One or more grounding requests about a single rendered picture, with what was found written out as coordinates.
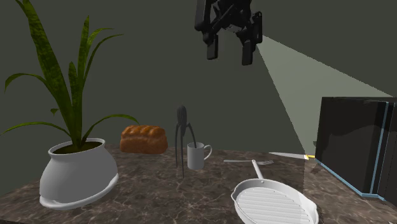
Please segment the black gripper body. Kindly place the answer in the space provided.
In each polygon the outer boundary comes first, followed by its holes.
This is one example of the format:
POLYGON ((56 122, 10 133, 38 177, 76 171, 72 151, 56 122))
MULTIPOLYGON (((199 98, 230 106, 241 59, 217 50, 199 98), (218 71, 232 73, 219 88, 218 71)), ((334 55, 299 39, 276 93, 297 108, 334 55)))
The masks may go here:
POLYGON ((209 32, 216 33, 220 29, 239 32, 252 26, 252 0, 215 0, 212 8, 215 18, 210 23, 209 32))

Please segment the white mug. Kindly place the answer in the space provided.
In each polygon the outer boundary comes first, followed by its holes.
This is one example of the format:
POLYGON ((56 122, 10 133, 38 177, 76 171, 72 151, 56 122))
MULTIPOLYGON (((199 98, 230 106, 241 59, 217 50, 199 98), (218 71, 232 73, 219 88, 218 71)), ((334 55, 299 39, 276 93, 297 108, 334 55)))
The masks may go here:
POLYGON ((203 143, 188 143, 187 144, 187 166, 192 170, 200 170, 204 168, 204 162, 211 156, 212 146, 204 145, 203 143), (209 149, 207 156, 204 155, 204 150, 209 149))

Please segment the green plant in white pot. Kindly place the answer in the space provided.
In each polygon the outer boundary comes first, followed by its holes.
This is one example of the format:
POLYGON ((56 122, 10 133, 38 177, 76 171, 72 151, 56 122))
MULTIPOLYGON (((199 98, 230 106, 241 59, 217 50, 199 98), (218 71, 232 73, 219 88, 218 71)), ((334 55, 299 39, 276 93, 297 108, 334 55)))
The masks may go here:
POLYGON ((39 182, 39 202, 54 210, 82 207, 105 196, 116 185, 119 174, 113 156, 105 149, 105 140, 91 138, 92 129, 82 131, 83 89, 98 50, 94 42, 101 29, 89 31, 90 20, 83 23, 78 62, 69 63, 68 80, 64 79, 43 25, 29 0, 15 0, 29 23, 31 39, 42 73, 43 83, 57 103, 50 111, 62 115, 70 138, 48 150, 50 161, 39 182))

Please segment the black robot stand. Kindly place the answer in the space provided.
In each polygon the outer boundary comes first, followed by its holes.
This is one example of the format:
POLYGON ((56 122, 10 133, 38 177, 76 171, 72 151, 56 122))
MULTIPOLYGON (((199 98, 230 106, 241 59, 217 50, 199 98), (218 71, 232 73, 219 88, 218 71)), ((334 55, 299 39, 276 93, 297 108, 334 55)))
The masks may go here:
POLYGON ((397 97, 323 97, 315 158, 358 195, 397 207, 397 97))

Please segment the white grill pan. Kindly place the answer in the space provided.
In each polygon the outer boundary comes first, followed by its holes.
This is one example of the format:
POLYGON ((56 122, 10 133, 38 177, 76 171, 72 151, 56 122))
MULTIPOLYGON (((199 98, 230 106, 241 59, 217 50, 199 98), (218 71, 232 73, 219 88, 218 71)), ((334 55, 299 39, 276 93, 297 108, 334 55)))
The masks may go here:
POLYGON ((231 193, 244 224, 319 224, 317 205, 284 183, 265 179, 252 160, 257 177, 240 182, 231 193))

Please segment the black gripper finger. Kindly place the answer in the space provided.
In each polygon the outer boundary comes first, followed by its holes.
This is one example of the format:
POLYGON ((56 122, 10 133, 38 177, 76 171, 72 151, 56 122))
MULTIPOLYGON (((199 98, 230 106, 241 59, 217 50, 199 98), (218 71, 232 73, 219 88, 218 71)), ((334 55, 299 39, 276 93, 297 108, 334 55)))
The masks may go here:
POLYGON ((196 31, 203 35, 203 42, 207 45, 207 59, 213 60, 218 57, 218 35, 213 31, 211 24, 211 6, 213 0, 197 0, 195 12, 196 31))
POLYGON ((254 13, 245 28, 237 32, 236 36, 242 43, 242 65, 251 65, 256 45, 263 41, 262 13, 254 13))

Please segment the brown bread loaf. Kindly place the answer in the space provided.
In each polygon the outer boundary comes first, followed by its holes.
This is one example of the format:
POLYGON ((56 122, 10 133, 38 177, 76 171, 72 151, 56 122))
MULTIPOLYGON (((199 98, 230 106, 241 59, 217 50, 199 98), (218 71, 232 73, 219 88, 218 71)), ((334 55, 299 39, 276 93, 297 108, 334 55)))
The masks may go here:
POLYGON ((120 150, 125 153, 163 154, 168 148, 165 130, 153 125, 130 125, 121 134, 120 150))

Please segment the silver fork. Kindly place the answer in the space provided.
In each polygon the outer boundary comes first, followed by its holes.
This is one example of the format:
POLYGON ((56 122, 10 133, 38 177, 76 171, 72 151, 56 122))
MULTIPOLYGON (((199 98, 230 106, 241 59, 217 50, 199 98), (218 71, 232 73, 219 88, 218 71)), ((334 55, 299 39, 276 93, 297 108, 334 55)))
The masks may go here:
MULTIPOLYGON (((224 160, 223 162, 252 162, 253 160, 224 160)), ((273 160, 267 160, 267 161, 256 161, 258 165, 268 165, 268 164, 273 164, 273 160)))

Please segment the dark tripod citrus juicer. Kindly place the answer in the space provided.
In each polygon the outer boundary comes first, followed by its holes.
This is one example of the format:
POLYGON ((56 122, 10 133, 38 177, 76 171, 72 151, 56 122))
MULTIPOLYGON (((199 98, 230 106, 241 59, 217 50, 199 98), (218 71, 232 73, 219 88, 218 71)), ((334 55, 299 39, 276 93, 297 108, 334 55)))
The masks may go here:
POLYGON ((192 138, 193 138, 193 144, 194 147, 197 147, 197 142, 195 139, 195 134, 193 131, 193 127, 190 122, 188 122, 187 118, 187 109, 184 105, 180 105, 178 109, 176 110, 176 116, 177 116, 177 124, 175 128, 175 158, 176 158, 176 167, 178 166, 178 134, 180 134, 180 142, 181 142, 181 165, 182 165, 182 173, 183 173, 183 178, 185 177, 185 172, 184 172, 184 161, 183 161, 183 138, 186 134, 186 129, 189 128, 192 138))

